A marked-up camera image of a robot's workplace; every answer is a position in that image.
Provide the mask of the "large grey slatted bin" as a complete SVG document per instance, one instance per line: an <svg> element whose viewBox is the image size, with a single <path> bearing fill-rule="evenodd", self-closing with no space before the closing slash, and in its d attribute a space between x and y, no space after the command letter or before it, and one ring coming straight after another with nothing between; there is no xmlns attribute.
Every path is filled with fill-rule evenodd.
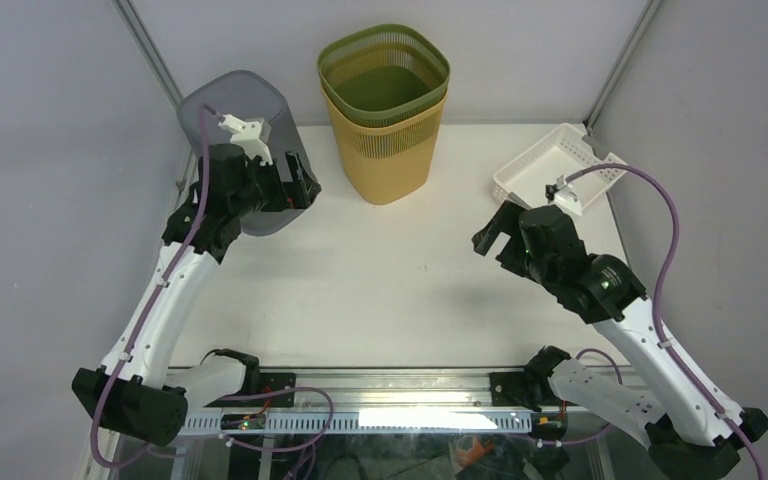
<svg viewBox="0 0 768 480"><path fill-rule="evenodd" d="M287 100L261 76L223 74L176 114L198 169L209 174L197 241L275 234L321 192Z"/></svg>

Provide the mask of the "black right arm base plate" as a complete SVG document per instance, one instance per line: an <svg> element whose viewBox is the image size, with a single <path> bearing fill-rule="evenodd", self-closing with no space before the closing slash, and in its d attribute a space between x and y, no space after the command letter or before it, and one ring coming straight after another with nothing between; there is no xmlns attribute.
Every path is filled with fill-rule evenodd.
<svg viewBox="0 0 768 480"><path fill-rule="evenodd" d="M494 407L519 406L539 411L539 385L525 370L496 371L489 374L491 401Z"/></svg>

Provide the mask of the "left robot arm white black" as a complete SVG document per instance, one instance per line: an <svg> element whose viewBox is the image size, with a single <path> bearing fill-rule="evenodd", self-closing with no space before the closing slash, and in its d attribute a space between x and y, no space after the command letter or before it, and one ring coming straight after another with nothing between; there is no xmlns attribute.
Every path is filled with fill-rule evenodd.
<svg viewBox="0 0 768 480"><path fill-rule="evenodd" d="M200 175L168 217L155 272L117 342L94 369L76 371L71 389L101 429L166 446L188 413L224 397L237 406L261 394L257 357L215 349L197 366L174 373L173 350L201 290L238 239L245 220L293 215L321 191L299 152L282 159L252 147L216 144Z"/></svg>

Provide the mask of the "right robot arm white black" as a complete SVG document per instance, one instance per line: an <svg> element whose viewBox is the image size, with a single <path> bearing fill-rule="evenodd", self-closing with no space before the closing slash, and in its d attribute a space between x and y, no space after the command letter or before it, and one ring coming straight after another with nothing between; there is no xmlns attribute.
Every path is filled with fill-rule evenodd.
<svg viewBox="0 0 768 480"><path fill-rule="evenodd" d="M524 366L509 400L531 410L575 404L635 439L671 479L722 479L768 431L768 417L733 401L654 320L654 302L629 266L587 250L573 219L554 205L503 203L472 237L485 255L500 235L500 266L540 285L607 339L645 383L645 392L592 373L568 352L544 346Z"/></svg>

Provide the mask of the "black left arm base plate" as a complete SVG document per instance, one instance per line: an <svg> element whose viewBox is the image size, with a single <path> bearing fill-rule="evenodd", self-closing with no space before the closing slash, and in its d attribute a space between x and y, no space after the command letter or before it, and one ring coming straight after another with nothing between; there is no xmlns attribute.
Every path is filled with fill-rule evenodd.
<svg viewBox="0 0 768 480"><path fill-rule="evenodd" d="M295 388L297 384L297 375L291 372L261 372L258 385L255 390L240 390L234 393L234 396L253 395L271 392L284 392ZM244 408L261 409L267 408L291 408L295 406L295 394L287 393L269 399L258 400L228 400L220 398L207 405L208 408Z"/></svg>

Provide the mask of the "white perforated plastic basket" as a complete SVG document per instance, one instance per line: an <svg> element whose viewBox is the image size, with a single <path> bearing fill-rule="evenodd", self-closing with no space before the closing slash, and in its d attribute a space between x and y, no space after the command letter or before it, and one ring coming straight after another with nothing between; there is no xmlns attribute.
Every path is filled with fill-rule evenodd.
<svg viewBox="0 0 768 480"><path fill-rule="evenodd" d="M598 155L583 128L563 123L497 170L490 195L498 204L515 200L524 207L539 207L548 203L545 186L558 178L595 165L623 162L612 152Z"/></svg>

